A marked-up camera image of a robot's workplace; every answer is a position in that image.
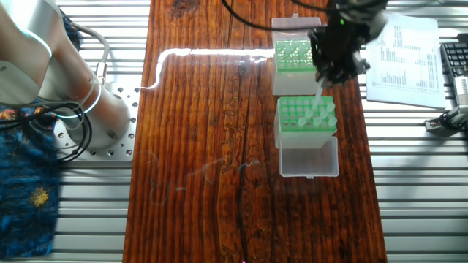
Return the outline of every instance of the pipette tip box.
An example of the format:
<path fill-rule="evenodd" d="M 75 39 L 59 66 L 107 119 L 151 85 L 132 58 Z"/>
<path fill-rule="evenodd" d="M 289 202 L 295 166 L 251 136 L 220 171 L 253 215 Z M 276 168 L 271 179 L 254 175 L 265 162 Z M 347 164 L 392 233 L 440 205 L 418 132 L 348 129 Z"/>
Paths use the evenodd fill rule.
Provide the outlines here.
<path fill-rule="evenodd" d="M 274 28 L 321 26 L 320 18 L 273 18 Z M 312 63 L 312 48 L 307 30 L 273 33 L 273 95 L 314 95 L 319 84 Z"/>
<path fill-rule="evenodd" d="M 274 134 L 283 177 L 339 175 L 338 140 L 333 97 L 282 97 L 276 106 Z"/>

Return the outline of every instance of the robotic arm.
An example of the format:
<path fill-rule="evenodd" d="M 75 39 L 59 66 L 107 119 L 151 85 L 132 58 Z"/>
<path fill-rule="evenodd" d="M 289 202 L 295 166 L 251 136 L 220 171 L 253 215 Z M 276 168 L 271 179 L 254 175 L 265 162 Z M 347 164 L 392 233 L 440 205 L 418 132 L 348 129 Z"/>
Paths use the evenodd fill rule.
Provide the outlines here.
<path fill-rule="evenodd" d="M 376 39 L 387 23 L 382 11 L 387 0 L 330 0 L 328 26 L 309 32 L 316 81 L 323 88 L 365 73 L 362 45 Z"/>
<path fill-rule="evenodd" d="M 0 0 L 0 103 L 77 102 L 93 129 L 90 148 L 124 135 L 129 110 L 109 92 L 76 51 L 54 0 Z M 54 113 L 67 127 L 80 121 L 71 109 Z M 80 142 L 82 129 L 67 129 Z"/>

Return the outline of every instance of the metal rail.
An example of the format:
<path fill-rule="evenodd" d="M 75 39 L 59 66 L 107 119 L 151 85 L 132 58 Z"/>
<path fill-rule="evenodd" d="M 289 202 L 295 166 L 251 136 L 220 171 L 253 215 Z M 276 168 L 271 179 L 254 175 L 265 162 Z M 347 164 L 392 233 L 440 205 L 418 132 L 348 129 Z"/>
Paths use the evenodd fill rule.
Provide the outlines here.
<path fill-rule="evenodd" d="M 108 81 L 128 87 L 140 84 L 149 0 L 57 3 L 71 19 L 108 39 L 112 50 Z M 420 1 L 390 1 L 389 8 L 417 3 Z M 468 5 L 401 13 L 436 18 L 441 42 L 455 42 L 458 33 L 468 33 Z M 102 46 L 86 37 L 80 54 L 94 68 Z M 364 75 L 359 82 L 389 262 L 468 262 L 468 148 L 464 135 L 437 138 L 426 133 L 423 121 L 436 118 L 441 110 L 368 102 Z M 447 76 L 445 95 L 447 109 L 451 109 L 455 99 Z M 119 169 L 97 168 L 63 171 L 53 253 L 19 261 L 121 262 L 131 164 Z"/>

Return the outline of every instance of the wooden tabletop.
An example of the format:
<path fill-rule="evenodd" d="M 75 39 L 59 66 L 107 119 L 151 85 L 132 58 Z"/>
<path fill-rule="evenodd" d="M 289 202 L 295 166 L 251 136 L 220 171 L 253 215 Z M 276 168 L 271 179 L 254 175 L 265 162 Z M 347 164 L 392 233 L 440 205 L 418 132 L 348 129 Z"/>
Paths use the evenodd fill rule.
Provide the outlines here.
<path fill-rule="evenodd" d="M 233 8 L 260 24 L 293 13 L 325 22 L 290 1 Z M 220 0 L 153 0 L 149 21 L 143 85 L 158 85 L 140 99 L 124 262 L 386 262 L 357 82 L 324 93 L 340 176 L 283 178 L 271 34 Z"/>

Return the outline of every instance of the white robotic arm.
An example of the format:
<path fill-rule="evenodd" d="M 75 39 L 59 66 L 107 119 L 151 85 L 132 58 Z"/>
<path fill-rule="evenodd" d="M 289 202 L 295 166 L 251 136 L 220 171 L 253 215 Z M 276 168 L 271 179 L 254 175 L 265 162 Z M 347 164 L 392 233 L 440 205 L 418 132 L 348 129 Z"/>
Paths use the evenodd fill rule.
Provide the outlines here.
<path fill-rule="evenodd" d="M 0 103 L 74 101 L 93 129 L 90 148 L 113 144 L 126 132 L 129 111 L 109 92 L 68 39 L 53 0 L 0 0 Z M 54 113 L 69 127 L 80 121 L 70 109 Z M 68 130 L 79 142 L 81 129 Z"/>

